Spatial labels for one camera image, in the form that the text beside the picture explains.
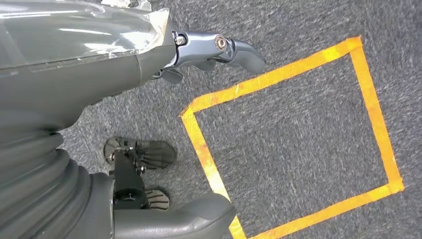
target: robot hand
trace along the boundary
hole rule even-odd
[[[154,78],[179,83],[183,75],[176,70],[194,65],[203,71],[211,71],[216,62],[229,66],[241,66],[246,71],[259,74],[264,71],[265,59],[250,44],[225,38],[221,34],[195,31],[173,31],[176,55]]]

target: humanoid robot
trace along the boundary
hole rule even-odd
[[[174,160],[168,144],[110,139],[111,176],[89,174],[57,149],[57,132],[86,106],[151,79],[177,83],[177,68],[208,71],[216,62],[252,73],[265,64],[245,42],[175,29],[167,9],[0,1],[0,238],[221,238],[235,216],[221,195],[149,209],[140,175]]]

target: orange tape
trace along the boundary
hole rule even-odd
[[[363,100],[368,110],[369,119],[372,123],[375,139],[381,152],[381,158],[387,173],[389,182],[401,180],[399,169],[394,158],[393,147],[388,137],[387,127],[378,101],[377,92],[372,82],[371,73],[366,63],[363,48],[357,48],[350,52],[357,80],[362,91]]]
[[[348,53],[350,53],[352,58],[353,66],[355,68],[362,96],[372,123],[374,135],[381,152],[381,158],[384,163],[389,183],[369,192],[333,204],[320,210],[319,212],[293,220],[284,225],[258,234],[252,237],[252,239],[278,239],[335,217],[339,214],[358,208],[362,205],[375,202],[391,194],[404,190],[405,187],[394,158],[393,148],[391,146],[384,118],[382,116],[374,84],[372,83],[369,67],[366,63],[365,53],[363,51],[360,37],[349,38],[335,46],[319,51],[308,58],[293,62],[254,79],[239,83],[228,89],[197,97],[186,108],[186,110],[182,112],[181,116],[183,124],[185,125],[186,131],[188,132],[189,138],[191,139],[192,145],[197,153],[212,190],[216,193],[222,194],[230,200],[195,118],[195,112],[262,90],[285,79],[336,60]],[[238,217],[233,220],[229,229],[234,239],[246,239],[246,235]]]

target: gray carpet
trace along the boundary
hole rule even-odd
[[[253,43],[266,71],[362,35],[405,190],[286,236],[292,239],[422,238],[422,4],[419,0],[164,0],[182,29]],[[178,85],[151,81],[85,109],[63,148],[91,172],[113,135],[159,139],[174,165],[145,174],[172,206],[210,191],[179,117],[193,98],[253,77],[218,66],[183,70]],[[387,181],[349,56],[260,92],[197,113],[247,236]]]

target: screw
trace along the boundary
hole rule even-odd
[[[222,35],[215,37],[215,45],[219,51],[225,51],[227,48],[227,41]]]
[[[180,46],[186,43],[186,38],[183,35],[178,35],[174,38],[176,45]]]

